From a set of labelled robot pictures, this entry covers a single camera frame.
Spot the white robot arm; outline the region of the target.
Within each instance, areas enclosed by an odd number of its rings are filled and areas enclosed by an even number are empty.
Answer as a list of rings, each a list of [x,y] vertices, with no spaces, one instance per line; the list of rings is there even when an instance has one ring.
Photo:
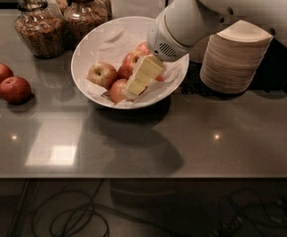
[[[257,90],[287,89],[287,0],[174,0],[153,22],[148,47],[174,62],[202,39],[243,20],[275,38],[267,61],[251,81]]]

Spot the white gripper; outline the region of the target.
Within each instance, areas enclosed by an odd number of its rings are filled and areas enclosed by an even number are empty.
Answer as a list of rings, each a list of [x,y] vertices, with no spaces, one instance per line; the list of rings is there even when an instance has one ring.
[[[168,9],[165,9],[148,30],[147,44],[155,56],[145,55],[137,61],[123,90],[123,95],[129,101],[137,99],[164,71],[162,61],[176,62],[191,51],[190,46],[180,43],[172,35],[167,24],[167,12]]]

